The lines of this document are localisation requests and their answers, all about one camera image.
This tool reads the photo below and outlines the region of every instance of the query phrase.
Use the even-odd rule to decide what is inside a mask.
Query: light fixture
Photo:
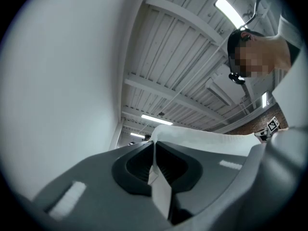
[[[130,133],[132,136],[136,136],[136,137],[139,137],[139,138],[143,138],[144,139],[144,136],[143,135],[140,135],[140,134],[137,134],[137,133]]]
[[[150,121],[159,122],[159,123],[166,124],[166,125],[172,125],[173,124],[172,122],[157,119],[157,118],[154,118],[154,117],[151,117],[151,116],[148,116],[148,115],[142,115],[141,118],[148,119]]]
[[[217,0],[214,5],[226,15],[236,29],[245,24],[241,16],[226,0]]]
[[[264,108],[267,104],[266,100],[266,92],[262,95],[262,108]]]

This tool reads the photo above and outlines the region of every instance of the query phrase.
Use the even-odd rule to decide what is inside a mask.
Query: ear
[[[251,34],[251,33],[248,33],[248,32],[242,32],[241,33],[241,38],[244,38],[245,36],[250,36],[250,40],[251,41],[256,41],[256,37],[255,35]]]

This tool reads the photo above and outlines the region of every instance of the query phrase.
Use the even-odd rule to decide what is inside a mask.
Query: cable
[[[208,62],[214,57],[214,55],[220,50],[220,48],[224,45],[224,43],[227,41],[231,33],[222,41],[222,43],[217,47],[217,49],[213,52],[213,54],[207,59],[207,61],[202,65],[202,67],[193,75],[193,77],[179,90],[179,92],[162,108],[160,112],[163,112],[164,109],[166,109],[169,104],[188,86],[189,83],[201,72],[202,69],[208,64]],[[147,126],[149,125],[149,122],[138,132],[141,133]]]

